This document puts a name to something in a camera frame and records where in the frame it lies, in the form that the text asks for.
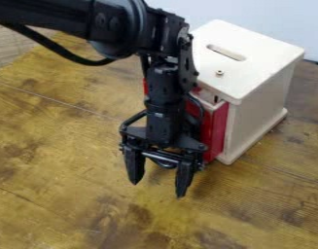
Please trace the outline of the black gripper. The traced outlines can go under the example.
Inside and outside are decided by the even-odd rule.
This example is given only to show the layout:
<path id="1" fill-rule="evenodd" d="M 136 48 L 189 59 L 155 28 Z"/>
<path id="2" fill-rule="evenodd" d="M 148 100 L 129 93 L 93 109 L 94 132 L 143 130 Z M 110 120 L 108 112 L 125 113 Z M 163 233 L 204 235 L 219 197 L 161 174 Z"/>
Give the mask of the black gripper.
<path id="1" fill-rule="evenodd" d="M 139 120 L 133 126 L 144 126 L 147 128 L 145 135 L 151 142 L 160 145 L 177 145 L 176 149 L 168 148 L 168 151 L 181 155 L 181 161 L 176 167 L 175 175 L 175 194 L 183 197 L 191 185 L 193 172 L 196 172 L 203 164 L 203 155 L 207 150 L 204 143 L 195 139 L 197 123 L 189 123 L 184 120 L 187 130 L 173 129 L 171 119 L 160 119 L 155 115 L 147 113 L 147 116 Z M 141 151 L 125 146 L 123 148 L 123 158 L 125 163 L 125 171 L 129 182 L 136 185 L 144 176 L 145 157 Z"/>

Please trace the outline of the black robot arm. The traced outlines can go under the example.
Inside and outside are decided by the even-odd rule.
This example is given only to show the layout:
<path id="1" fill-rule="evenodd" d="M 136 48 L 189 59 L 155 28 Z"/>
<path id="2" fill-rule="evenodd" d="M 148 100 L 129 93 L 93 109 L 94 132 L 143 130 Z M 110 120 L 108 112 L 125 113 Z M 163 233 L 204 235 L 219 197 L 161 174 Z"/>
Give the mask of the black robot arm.
<path id="1" fill-rule="evenodd" d="M 176 171 L 181 197 L 207 150 L 203 118 L 187 113 L 199 71 L 184 19 L 144 0 L 0 0 L 0 25 L 82 65 L 140 57 L 145 109 L 121 123 L 119 149 L 129 182 L 140 182 L 151 160 Z"/>

